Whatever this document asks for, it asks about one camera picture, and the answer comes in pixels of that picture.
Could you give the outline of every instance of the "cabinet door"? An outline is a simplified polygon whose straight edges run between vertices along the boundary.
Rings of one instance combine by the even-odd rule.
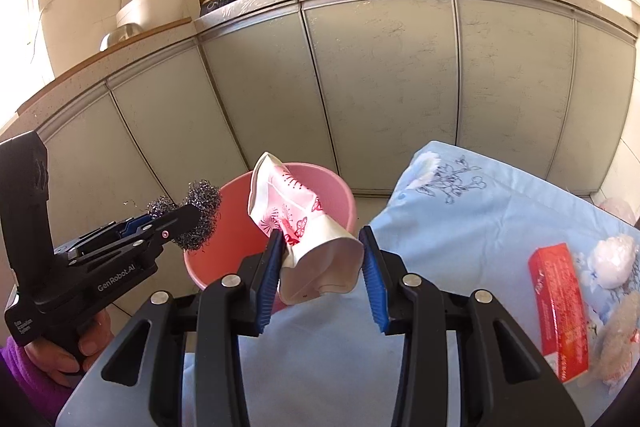
[[[318,80],[298,13],[204,43],[222,104],[251,167],[263,152],[335,171]]]
[[[104,85],[100,89],[106,92]],[[86,96],[95,98],[95,93]],[[47,207],[54,245],[110,221],[143,214],[147,203],[162,195],[110,95],[103,94],[89,105],[81,99],[63,112],[73,116],[46,139]],[[155,275],[118,300],[127,312],[135,312],[158,289],[175,296],[194,291],[182,252],[173,243],[164,248],[158,266]]]
[[[306,18],[340,175],[352,188],[393,190],[420,147],[455,141],[451,0],[353,1]]]
[[[545,178],[569,99],[574,21],[504,2],[458,7],[458,145]]]
[[[622,135],[635,62],[631,44],[578,23],[574,85],[549,182],[580,194],[600,188]]]
[[[246,172],[195,47],[151,67],[134,66],[113,83],[131,134],[169,195],[178,202],[188,185],[223,185]]]

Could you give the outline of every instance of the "wooden countertop edge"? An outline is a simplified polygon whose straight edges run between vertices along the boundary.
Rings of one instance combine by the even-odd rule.
[[[173,21],[173,22],[169,22],[167,24],[163,24],[162,26],[158,26],[157,28],[152,28],[150,30],[147,30],[146,32],[142,32],[142,33],[140,33],[138,35],[135,35],[135,36],[131,37],[130,39],[127,39],[127,40],[122,41],[122,42],[118,42],[117,44],[114,44],[113,46],[110,46],[109,48],[107,48],[103,52],[98,52],[97,54],[92,55],[89,58],[86,58],[82,62],[76,64],[73,68],[70,68],[69,70],[66,70],[64,73],[62,73],[59,76],[57,76],[49,84],[47,84],[42,89],[40,89],[31,98],[29,98],[28,100],[26,100],[26,102],[24,102],[22,105],[20,105],[20,107],[18,107],[18,109],[16,110],[16,113],[18,114],[18,116],[22,115],[25,111],[27,111],[28,108],[31,107],[31,105],[33,103],[37,102],[39,99],[41,99],[49,91],[51,91],[55,87],[59,86],[63,82],[65,82],[68,78],[70,78],[73,75],[75,75],[76,73],[78,73],[78,71],[84,70],[84,68],[86,68],[87,66],[91,66],[91,64],[96,63],[98,60],[101,60],[102,58],[106,57],[107,55],[111,55],[113,52],[121,50],[122,48],[125,48],[126,46],[129,46],[130,44],[133,44],[134,42],[141,41],[142,39],[146,39],[147,37],[150,37],[152,35],[156,35],[158,33],[161,33],[161,32],[167,31],[167,30],[171,30],[172,28],[177,28],[178,26],[182,26],[182,25],[188,24],[190,22],[191,22],[191,17],[186,17],[184,19],[179,19],[177,21]]]

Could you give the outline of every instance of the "silver screw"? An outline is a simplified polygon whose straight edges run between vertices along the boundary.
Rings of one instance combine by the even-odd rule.
[[[491,295],[487,290],[478,290],[474,293],[476,297],[476,301],[482,302],[482,304],[489,304],[492,300],[494,300],[494,296]]]
[[[225,275],[222,278],[222,285],[225,288],[234,288],[235,286],[238,286],[239,283],[241,283],[241,279],[238,275],[236,275],[235,273],[232,273],[231,275]]]
[[[408,273],[407,275],[402,277],[402,284],[411,288],[415,288],[422,284],[422,277],[416,275],[415,273]]]
[[[164,304],[169,300],[169,294],[167,292],[156,292],[151,295],[151,304]]]

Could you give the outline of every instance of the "pink bucket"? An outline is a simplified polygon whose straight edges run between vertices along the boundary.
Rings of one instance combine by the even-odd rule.
[[[294,178],[318,195],[329,216],[348,232],[354,232],[356,202],[340,176],[318,165],[285,165]],[[264,251],[267,246],[267,236],[247,214],[251,174],[246,172],[220,188],[222,203],[213,236],[199,250],[184,252],[187,271],[201,289],[228,273],[235,273],[242,259]]]

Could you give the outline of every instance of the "red box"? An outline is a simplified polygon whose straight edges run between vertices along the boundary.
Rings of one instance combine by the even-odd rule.
[[[542,354],[562,383],[589,368],[584,304],[567,245],[538,248],[529,259]]]

